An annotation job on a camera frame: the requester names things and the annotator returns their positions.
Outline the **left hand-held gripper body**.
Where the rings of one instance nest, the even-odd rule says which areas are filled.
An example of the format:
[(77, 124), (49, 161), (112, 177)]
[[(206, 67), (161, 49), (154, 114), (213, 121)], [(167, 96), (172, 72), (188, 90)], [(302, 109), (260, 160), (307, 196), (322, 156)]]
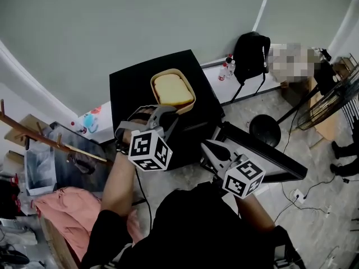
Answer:
[(141, 106), (155, 108), (147, 124), (122, 120), (115, 130), (117, 151), (128, 156), (130, 162), (142, 171), (167, 170), (173, 151), (167, 141), (178, 120), (177, 109), (170, 105)]

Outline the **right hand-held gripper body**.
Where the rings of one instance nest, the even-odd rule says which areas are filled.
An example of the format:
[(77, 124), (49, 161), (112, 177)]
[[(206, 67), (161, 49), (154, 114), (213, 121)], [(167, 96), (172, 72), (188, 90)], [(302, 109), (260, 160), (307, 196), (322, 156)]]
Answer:
[[(222, 161), (219, 165), (212, 165), (204, 156), (204, 147), (210, 142), (222, 144), (231, 152), (231, 159)], [(240, 154), (233, 146), (216, 141), (205, 140), (201, 143), (201, 166), (214, 173), (215, 181), (220, 184), (222, 190), (232, 193), (238, 198), (246, 198), (254, 193), (263, 182), (265, 169), (254, 159)]]

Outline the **person's left hand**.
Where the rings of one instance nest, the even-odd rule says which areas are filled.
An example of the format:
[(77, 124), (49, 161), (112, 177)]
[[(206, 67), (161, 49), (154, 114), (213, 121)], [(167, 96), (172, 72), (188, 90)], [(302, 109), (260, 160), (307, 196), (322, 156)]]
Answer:
[(138, 112), (134, 113), (132, 116), (129, 117), (129, 122), (134, 122), (138, 124), (147, 124), (149, 118), (151, 117), (155, 108), (142, 108)]

